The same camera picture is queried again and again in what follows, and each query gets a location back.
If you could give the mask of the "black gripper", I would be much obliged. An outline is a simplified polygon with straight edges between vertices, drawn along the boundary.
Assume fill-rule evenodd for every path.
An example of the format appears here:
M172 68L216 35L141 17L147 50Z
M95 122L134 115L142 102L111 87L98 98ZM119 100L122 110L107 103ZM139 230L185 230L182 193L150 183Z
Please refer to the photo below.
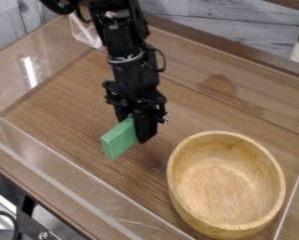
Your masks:
M138 142L146 143L158 132L158 123L166 122L168 98L158 90L165 68L158 67L154 52L129 58L111 56L109 63L114 80L103 82L107 103L119 122L133 116Z

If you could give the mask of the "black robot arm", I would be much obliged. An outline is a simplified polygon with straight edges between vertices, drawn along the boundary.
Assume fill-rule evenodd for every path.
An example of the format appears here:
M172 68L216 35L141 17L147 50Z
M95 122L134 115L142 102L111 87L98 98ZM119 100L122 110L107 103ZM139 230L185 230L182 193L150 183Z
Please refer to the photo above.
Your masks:
M164 53L147 43L149 21L138 0L39 0L57 14L74 13L95 27L107 48L114 79L103 82L117 118L134 120L137 140L146 143L166 122L168 98L158 91Z

